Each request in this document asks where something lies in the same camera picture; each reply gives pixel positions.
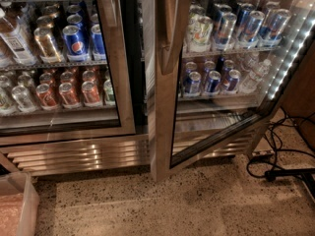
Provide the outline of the silver blue energy can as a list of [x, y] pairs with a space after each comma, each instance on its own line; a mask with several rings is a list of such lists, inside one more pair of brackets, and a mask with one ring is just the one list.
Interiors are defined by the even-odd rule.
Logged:
[[259, 32], [259, 47], [276, 46], [282, 39], [282, 33], [291, 18], [287, 9], [277, 9], [270, 13]]
[[214, 47], [216, 50], [227, 49], [234, 27], [236, 25], [237, 17], [233, 13], [225, 13], [220, 19], [219, 29], [214, 36]]

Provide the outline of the iced tea bottle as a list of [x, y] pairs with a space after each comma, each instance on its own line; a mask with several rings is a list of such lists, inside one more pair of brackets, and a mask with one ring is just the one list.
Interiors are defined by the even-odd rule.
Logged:
[[14, 60], [25, 66], [32, 66], [37, 59], [26, 31], [15, 18], [9, 17], [0, 9], [0, 37], [14, 55]]

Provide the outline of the blue pepsi can lower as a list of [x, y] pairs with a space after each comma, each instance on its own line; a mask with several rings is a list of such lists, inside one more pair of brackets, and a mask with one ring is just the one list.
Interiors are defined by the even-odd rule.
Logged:
[[201, 75], [198, 72], [191, 72], [184, 84], [185, 96], [196, 96], [200, 93]]

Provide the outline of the red coke can middle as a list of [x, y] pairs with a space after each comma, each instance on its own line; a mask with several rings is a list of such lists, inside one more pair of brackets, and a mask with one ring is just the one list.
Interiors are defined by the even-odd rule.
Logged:
[[71, 83], [62, 83], [59, 86], [59, 94], [65, 108], [79, 108], [81, 101], [76, 93], [75, 87]]

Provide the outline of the gold soda can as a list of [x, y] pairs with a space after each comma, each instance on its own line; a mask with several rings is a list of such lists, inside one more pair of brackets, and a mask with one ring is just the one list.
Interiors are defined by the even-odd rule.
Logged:
[[50, 28], [37, 28], [33, 34], [40, 50], [40, 58], [44, 63], [53, 64], [64, 61], [63, 54]]

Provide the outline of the white green soda can right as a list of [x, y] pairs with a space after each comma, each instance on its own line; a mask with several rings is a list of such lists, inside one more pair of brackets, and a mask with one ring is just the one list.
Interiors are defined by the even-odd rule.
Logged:
[[202, 53], [210, 49], [213, 26], [212, 19], [207, 16], [200, 16], [196, 20], [189, 42], [190, 52]]

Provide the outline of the clear water bottle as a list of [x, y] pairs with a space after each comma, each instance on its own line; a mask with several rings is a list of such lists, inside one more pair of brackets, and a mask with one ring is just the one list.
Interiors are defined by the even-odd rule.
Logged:
[[246, 94], [253, 92], [257, 88], [257, 85], [259, 85], [263, 78], [269, 73], [270, 66], [271, 61], [269, 59], [259, 62], [245, 77], [239, 87], [239, 91]]

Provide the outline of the translucent plastic bin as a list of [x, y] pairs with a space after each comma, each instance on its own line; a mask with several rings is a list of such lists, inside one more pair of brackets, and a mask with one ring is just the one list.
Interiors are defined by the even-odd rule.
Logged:
[[0, 177], [0, 236], [34, 236], [39, 195], [29, 173]]

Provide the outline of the silver diet coke can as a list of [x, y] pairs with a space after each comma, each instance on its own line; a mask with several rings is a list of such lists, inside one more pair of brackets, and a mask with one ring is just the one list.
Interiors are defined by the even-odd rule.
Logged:
[[12, 88], [12, 96], [22, 112], [34, 112], [37, 110], [37, 105], [28, 88], [24, 86], [15, 86]]

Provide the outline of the red coke can left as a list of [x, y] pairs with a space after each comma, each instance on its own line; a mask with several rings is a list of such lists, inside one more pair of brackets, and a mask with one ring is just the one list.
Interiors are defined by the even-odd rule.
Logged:
[[44, 110], [53, 110], [60, 107], [56, 94], [49, 84], [41, 84], [36, 88], [36, 95], [40, 106]]

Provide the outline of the fridge glass door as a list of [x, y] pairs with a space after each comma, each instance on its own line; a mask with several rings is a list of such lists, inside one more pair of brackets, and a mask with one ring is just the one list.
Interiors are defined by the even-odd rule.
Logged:
[[[150, 146], [171, 152], [180, 133], [227, 139], [258, 127], [264, 134], [314, 45], [315, 0], [141, 0], [141, 5]], [[260, 29], [277, 9], [291, 12], [282, 39], [259, 47]], [[237, 21], [227, 49], [216, 50], [214, 36], [225, 13], [235, 14]], [[211, 47], [190, 52], [200, 16], [213, 21]], [[245, 77], [265, 59], [271, 61], [269, 73], [253, 92], [240, 92]], [[201, 75], [200, 93], [185, 96], [191, 72]]]
[[[1, 38], [0, 147], [99, 139], [133, 132], [128, 65], [120, 0], [0, 0], [1, 9], [15, 18], [31, 40], [36, 63], [25, 66]], [[89, 59], [73, 62], [67, 57], [62, 30], [77, 26], [89, 44]], [[50, 28], [63, 54], [61, 63], [40, 58], [34, 40], [37, 28]], [[86, 106], [82, 83], [96, 83], [102, 106]], [[79, 108], [65, 108], [59, 94], [62, 83], [71, 83], [81, 101]], [[44, 110], [36, 88], [49, 84], [60, 107]], [[37, 105], [22, 112], [12, 88], [29, 89]]]

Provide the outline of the blue pepsi can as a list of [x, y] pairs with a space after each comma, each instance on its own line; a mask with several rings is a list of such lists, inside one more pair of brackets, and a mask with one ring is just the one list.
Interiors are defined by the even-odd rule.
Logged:
[[63, 39], [67, 47], [67, 57], [73, 62], [84, 62], [89, 59], [89, 44], [85, 34], [74, 25], [62, 30]]
[[196, 96], [200, 93], [201, 75], [198, 72], [191, 72], [184, 84], [185, 96]]

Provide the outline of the silver blue energy can right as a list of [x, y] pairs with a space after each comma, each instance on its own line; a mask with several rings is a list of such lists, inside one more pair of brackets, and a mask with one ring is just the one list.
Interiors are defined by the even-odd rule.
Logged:
[[287, 9], [277, 9], [270, 13], [259, 32], [259, 47], [276, 46], [282, 39], [282, 33], [291, 18]]

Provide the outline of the stainless steel fridge base grille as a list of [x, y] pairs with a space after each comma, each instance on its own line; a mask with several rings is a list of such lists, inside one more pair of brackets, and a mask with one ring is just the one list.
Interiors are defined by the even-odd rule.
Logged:
[[258, 127], [227, 139], [220, 139], [218, 134], [180, 133], [171, 152], [151, 147], [146, 134], [1, 147], [0, 152], [1, 163], [9, 171], [25, 171], [33, 176], [149, 165], [154, 177], [162, 179], [202, 158], [249, 153], [262, 135]]

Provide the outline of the blue pepsi can front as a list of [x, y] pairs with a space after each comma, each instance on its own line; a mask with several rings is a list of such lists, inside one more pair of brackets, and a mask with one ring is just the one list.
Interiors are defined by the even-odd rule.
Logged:
[[73, 62], [84, 62], [89, 59], [89, 44], [85, 34], [74, 25], [62, 30], [63, 39], [67, 47], [67, 57]]

